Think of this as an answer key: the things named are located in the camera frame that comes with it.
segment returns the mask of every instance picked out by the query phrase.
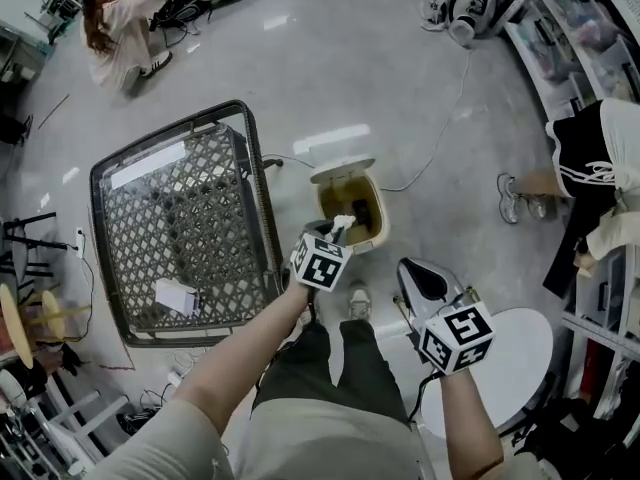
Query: concrete floor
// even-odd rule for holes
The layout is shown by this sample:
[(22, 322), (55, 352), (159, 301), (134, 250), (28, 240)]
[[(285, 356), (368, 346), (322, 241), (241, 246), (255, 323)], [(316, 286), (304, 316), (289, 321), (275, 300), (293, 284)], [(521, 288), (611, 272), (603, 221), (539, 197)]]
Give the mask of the concrete floor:
[[(499, 173), (550, 165), (537, 96), (510, 45), (495, 38), (475, 46), (464, 93), (452, 108), (469, 51), (445, 33), (420, 29), (420, 1), (245, 0), (214, 13), (209, 24), (199, 20), (202, 33), (174, 47), (173, 62), (134, 99), (109, 96), (92, 84), (76, 24), (24, 101), (21, 112), (34, 114), (35, 127), (14, 158), (4, 211), (12, 218), (56, 211), (55, 222), (30, 228), (29, 236), (50, 232), (74, 243), (76, 226), (90, 229), (88, 180), (96, 162), (166, 124), (235, 98), (254, 112), (263, 153), (291, 155), (292, 144), (305, 137), (367, 125), (361, 152), (377, 158), (372, 172), (381, 186), (399, 187), (434, 155), (438, 132), (453, 112), (430, 167), (409, 189), (385, 193), (392, 222), (388, 242), (355, 258), (347, 275), (369, 284), (372, 323), (412, 406), (428, 370), (405, 338), (397, 338), (405, 331), (391, 301), (400, 258), (423, 257), (448, 267), (473, 284), (494, 312), (533, 307), (556, 329), (561, 309), (561, 301), (541, 286), (561, 223), (524, 215), (512, 227), (497, 210)], [(285, 252), (302, 225), (316, 217), (309, 176), (308, 168), (294, 162), (268, 171)], [(70, 253), (56, 259), (65, 300), (86, 303), (80, 261)], [(100, 385), (105, 392), (106, 385), (137, 403), (144, 388), (162, 391), (175, 358), (165, 350), (123, 346), (93, 247), (86, 259), (96, 274), (94, 311), (89, 335), (75, 349), (91, 364), (76, 379), (65, 375), (65, 382), (72, 390)], [(320, 300), (332, 331), (336, 376), (341, 344), (335, 331), (346, 316), (346, 285)], [(85, 321), (78, 318), (79, 330)], [(242, 414), (225, 441), (241, 433)], [(434, 454), (444, 460), (442, 448)], [(436, 470), (446, 477), (446, 462)]]

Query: long brown hair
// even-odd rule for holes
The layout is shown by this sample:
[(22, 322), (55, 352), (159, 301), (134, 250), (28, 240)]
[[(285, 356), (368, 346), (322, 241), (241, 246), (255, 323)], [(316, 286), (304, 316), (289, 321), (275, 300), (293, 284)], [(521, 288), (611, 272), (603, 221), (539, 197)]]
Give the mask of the long brown hair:
[(84, 14), (84, 31), (87, 45), (97, 53), (109, 53), (113, 50), (113, 40), (105, 33), (109, 26), (102, 19), (100, 0), (82, 0)]

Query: gray pants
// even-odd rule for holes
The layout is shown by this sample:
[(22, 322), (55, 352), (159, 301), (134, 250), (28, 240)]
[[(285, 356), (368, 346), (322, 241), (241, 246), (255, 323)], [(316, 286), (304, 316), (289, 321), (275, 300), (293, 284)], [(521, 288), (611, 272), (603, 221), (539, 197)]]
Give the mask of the gray pants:
[(264, 374), (253, 409), (268, 400), (305, 398), (381, 414), (407, 425), (400, 390), (369, 322), (342, 322), (340, 333), (344, 367), (337, 386), (329, 374), (329, 333), (321, 324), (311, 324), (295, 345), (278, 351)]

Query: trash can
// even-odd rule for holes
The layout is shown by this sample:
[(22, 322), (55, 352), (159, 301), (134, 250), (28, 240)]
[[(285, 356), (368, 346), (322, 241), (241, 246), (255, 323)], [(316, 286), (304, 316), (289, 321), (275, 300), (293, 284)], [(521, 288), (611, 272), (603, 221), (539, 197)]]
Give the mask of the trash can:
[(311, 183), (320, 216), (353, 215), (346, 246), (362, 254), (381, 246), (389, 236), (389, 217), (380, 187), (368, 172), (375, 159), (368, 155), (342, 157), (313, 171)]

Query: power outlet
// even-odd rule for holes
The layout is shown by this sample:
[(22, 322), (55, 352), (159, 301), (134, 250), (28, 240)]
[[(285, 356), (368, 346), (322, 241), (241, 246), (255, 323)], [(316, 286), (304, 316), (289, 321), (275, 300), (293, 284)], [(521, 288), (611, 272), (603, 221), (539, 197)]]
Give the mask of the power outlet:
[(76, 228), (76, 256), (80, 259), (84, 257), (84, 247), (85, 247), (86, 238), (84, 233), (82, 232), (82, 228)]

